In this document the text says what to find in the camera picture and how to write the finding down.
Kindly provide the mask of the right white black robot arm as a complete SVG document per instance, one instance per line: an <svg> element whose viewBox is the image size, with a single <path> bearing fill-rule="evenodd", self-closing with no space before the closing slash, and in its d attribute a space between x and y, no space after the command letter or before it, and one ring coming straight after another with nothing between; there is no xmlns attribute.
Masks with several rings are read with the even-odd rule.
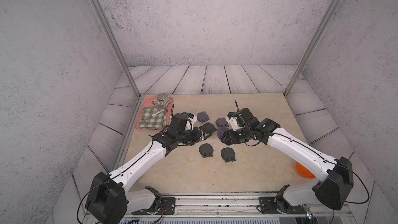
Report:
<svg viewBox="0 0 398 224"><path fill-rule="evenodd" d="M228 146L250 140L275 148L310 171L315 179L302 185L285 185L274 200L274 208L287 214L302 204L321 203L332 210L342 209L353 188L352 163L311 148L280 124L266 118L259 121L249 109L230 112L227 122L232 127L224 132L221 141Z"/></svg>

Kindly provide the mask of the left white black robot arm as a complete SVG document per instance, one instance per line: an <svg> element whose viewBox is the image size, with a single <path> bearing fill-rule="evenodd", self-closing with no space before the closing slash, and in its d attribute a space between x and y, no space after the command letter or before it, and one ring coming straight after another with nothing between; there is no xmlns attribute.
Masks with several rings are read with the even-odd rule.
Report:
<svg viewBox="0 0 398 224"><path fill-rule="evenodd" d="M109 174L98 173L84 196L86 210L100 224L117 224L127 213L161 211L162 195L152 187L129 192L135 182L154 164L179 146L205 141L215 131L211 123L196 127L193 114L175 114L170 124L151 137L148 145L134 158Z"/></svg>

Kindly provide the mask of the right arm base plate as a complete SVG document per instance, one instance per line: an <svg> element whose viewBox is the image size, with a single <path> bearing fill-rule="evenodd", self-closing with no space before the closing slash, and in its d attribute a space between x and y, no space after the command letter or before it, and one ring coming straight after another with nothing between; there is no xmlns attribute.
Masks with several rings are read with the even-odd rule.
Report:
<svg viewBox="0 0 398 224"><path fill-rule="evenodd" d="M278 197L260 197L257 209L261 214L304 215L306 213L302 206L291 206L284 198Z"/></svg>

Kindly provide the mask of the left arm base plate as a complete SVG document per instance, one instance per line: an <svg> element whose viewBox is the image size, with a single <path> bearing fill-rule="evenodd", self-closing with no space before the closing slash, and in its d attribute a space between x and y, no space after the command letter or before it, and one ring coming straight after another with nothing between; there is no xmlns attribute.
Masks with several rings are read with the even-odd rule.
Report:
<svg viewBox="0 0 398 224"><path fill-rule="evenodd" d="M150 211L148 209L142 209L139 211L132 212L132 215L174 215L176 208L176 198L174 197L162 197L160 205L157 211Z"/></svg>

